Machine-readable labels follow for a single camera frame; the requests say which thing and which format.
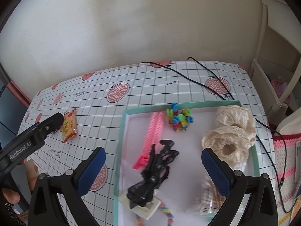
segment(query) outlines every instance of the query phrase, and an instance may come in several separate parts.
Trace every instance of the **screw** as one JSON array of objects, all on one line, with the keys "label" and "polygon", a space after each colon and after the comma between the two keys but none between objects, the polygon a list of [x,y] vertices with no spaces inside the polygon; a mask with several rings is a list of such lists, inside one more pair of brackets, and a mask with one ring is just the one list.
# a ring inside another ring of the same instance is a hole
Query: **screw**
[{"label": "screw", "polygon": [[151,183],[155,183],[156,181],[157,181],[157,179],[156,179],[155,177],[152,176],[152,177],[150,178],[150,182],[151,182]]},{"label": "screw", "polygon": [[240,170],[235,170],[235,171],[234,171],[234,174],[235,174],[236,176],[241,176],[243,173],[242,173]]},{"label": "screw", "polygon": [[39,178],[39,179],[43,179],[45,176],[46,176],[45,173],[41,173],[41,174],[38,176],[38,178]]},{"label": "screw", "polygon": [[270,178],[267,173],[263,173],[262,176],[266,179]]},{"label": "screw", "polygon": [[66,174],[67,176],[70,176],[70,175],[73,174],[73,170],[72,170],[72,169],[69,169],[69,170],[67,170],[67,171],[65,172],[65,174]]}]

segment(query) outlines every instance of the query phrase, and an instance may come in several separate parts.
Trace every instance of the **plastic bag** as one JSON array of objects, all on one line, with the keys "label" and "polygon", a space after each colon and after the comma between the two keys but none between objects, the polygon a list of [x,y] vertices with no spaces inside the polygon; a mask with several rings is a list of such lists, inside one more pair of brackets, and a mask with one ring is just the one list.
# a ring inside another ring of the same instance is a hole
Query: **plastic bag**
[{"label": "plastic bag", "polygon": [[[244,172],[246,168],[246,162],[231,165],[230,167],[232,170],[241,170]],[[225,200],[226,197],[219,194],[211,178],[206,173],[201,183],[200,194],[196,197],[195,203],[186,210],[186,213],[213,217],[218,212]],[[238,209],[238,212],[243,210],[244,207],[241,205]]]},{"label": "plastic bag", "polygon": [[62,125],[62,142],[65,143],[68,140],[74,138],[77,135],[76,129],[76,108],[72,111],[64,114],[64,123]]}]

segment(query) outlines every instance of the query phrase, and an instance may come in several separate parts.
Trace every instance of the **lace scrunchie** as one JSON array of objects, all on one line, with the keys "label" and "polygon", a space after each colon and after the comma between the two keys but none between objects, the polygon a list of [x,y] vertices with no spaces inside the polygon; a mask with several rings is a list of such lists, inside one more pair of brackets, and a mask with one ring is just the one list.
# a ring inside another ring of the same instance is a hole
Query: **lace scrunchie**
[{"label": "lace scrunchie", "polygon": [[255,119],[247,108],[237,105],[217,109],[216,129],[205,132],[203,148],[211,148],[229,165],[246,162],[255,144]]}]

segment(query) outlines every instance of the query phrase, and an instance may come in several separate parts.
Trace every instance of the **white tray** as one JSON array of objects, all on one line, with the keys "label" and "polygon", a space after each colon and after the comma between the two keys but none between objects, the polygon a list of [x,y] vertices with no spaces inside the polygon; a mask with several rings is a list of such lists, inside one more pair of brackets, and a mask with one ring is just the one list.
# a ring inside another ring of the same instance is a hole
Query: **white tray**
[{"label": "white tray", "polygon": [[[217,102],[220,105],[238,104],[238,101],[208,101],[200,102],[199,104],[210,106],[213,103],[215,107],[205,108],[190,108],[192,110],[192,117],[194,123],[190,124],[186,132],[174,132],[166,122],[164,124],[161,139],[170,139],[175,142],[172,149],[178,150],[179,155],[173,163],[170,164],[170,174],[165,180],[156,198],[164,202],[174,214],[175,225],[207,225],[211,218],[201,217],[199,215],[192,215],[185,213],[185,210],[194,204],[196,196],[200,193],[202,179],[206,170],[201,161],[202,146],[201,140],[204,131],[214,129],[214,120],[217,109]],[[189,108],[190,103],[180,104],[179,109]],[[121,131],[120,142],[120,169],[117,168],[117,185],[114,197],[114,226],[135,226],[135,216],[129,208],[124,207],[117,202],[117,196],[121,195],[127,188],[142,180],[140,170],[132,169],[134,162],[137,160],[142,150],[144,138],[147,133],[148,124],[151,119],[151,110],[157,107],[146,107],[136,109],[138,112],[134,114],[135,110],[126,111],[124,114],[124,132]],[[259,166],[255,146],[250,151],[250,156],[247,162],[246,175],[259,176]],[[167,217],[157,210],[153,217],[145,220],[145,225],[166,225]]]}]

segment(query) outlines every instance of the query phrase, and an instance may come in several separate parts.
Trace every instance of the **rainbow rope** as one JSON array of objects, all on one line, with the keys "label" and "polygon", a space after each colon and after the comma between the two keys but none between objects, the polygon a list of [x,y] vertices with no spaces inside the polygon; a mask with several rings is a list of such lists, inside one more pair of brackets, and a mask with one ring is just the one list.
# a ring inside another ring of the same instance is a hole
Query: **rainbow rope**
[{"label": "rainbow rope", "polygon": [[[173,214],[171,210],[163,202],[161,202],[161,204],[159,205],[159,209],[167,216],[167,226],[173,226]],[[144,226],[142,218],[137,214],[135,214],[135,216],[136,224],[138,226]]]}]

